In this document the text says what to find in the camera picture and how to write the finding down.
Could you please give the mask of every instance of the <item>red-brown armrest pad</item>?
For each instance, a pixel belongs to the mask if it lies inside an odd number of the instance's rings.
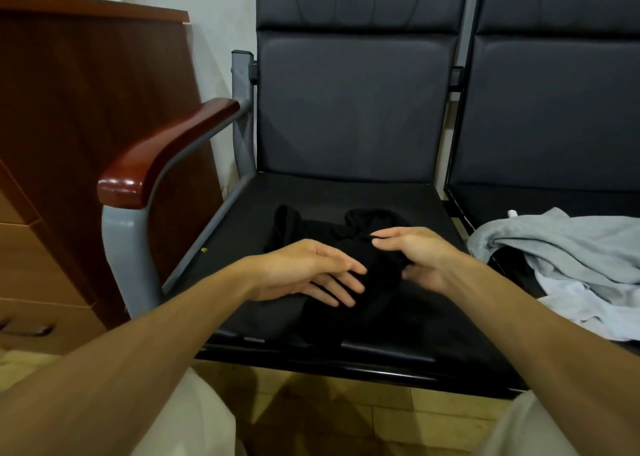
[[[98,180],[98,198],[118,209],[144,209],[162,169],[177,153],[240,110],[238,101],[216,98],[168,123],[121,153]]]

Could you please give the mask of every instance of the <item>gray clothing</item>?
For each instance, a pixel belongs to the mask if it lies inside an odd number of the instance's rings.
[[[545,277],[575,279],[614,306],[640,307],[640,219],[571,218],[551,209],[486,223],[467,243],[485,263],[504,245],[522,250]]]

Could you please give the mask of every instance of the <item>hand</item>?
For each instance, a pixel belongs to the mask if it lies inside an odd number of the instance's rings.
[[[364,286],[349,271],[367,273],[362,264],[341,250],[310,239],[238,262],[244,263],[248,271],[256,275],[257,288],[252,290],[251,295],[251,299],[256,301],[304,293],[330,306],[339,306],[338,298],[346,306],[352,307],[355,305],[354,299],[336,279],[356,293],[362,293]],[[323,286],[336,298],[318,286]]]
[[[438,293],[444,293],[445,290],[442,270],[464,255],[426,227],[392,227],[371,235],[386,237],[373,239],[373,245],[378,249],[401,250],[415,263],[404,269],[404,279]]]

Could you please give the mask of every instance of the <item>forearm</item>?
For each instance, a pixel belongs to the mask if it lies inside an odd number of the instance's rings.
[[[508,358],[581,455],[640,453],[640,358],[466,254],[442,275],[444,294]]]
[[[129,454],[251,288],[229,266],[28,377],[0,400],[3,453]]]

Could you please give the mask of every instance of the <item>person's leg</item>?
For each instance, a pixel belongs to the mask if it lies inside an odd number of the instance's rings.
[[[191,368],[132,453],[133,456],[235,454],[235,417]]]
[[[533,392],[526,392],[498,420],[473,456],[579,456]]]

